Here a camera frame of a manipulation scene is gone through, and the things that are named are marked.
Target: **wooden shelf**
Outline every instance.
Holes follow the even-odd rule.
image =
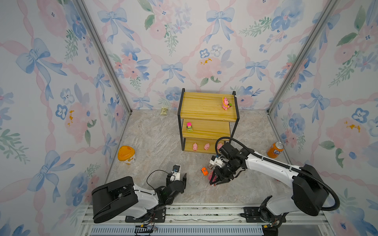
[[[223,97],[232,104],[227,111],[222,108]],[[238,117],[234,100],[232,94],[185,92],[180,116],[181,119],[235,122]]]
[[[185,140],[185,149],[184,151],[191,151],[194,153],[208,153],[208,154],[215,154],[215,142],[216,140],[206,140],[206,139],[189,139]],[[197,143],[198,149],[197,151],[193,151],[193,144]],[[206,143],[210,143],[210,148],[205,150],[203,147]]]
[[[186,123],[191,122],[193,131],[188,132]],[[183,137],[196,139],[217,140],[220,137],[230,136],[230,124],[226,121],[184,119]]]

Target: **orange soda can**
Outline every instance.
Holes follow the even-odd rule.
[[[266,152],[268,157],[270,158],[276,158],[278,155],[284,150],[284,145],[281,142],[275,142],[272,144],[269,148],[269,150]]]

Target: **wallpaper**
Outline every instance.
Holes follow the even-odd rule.
[[[337,236],[378,235],[377,8],[339,2],[273,113],[292,162],[313,165],[338,194],[326,212]]]
[[[75,235],[127,112],[72,2],[0,19],[0,235]]]
[[[132,108],[177,109],[185,88],[266,109],[327,1],[84,2]]]

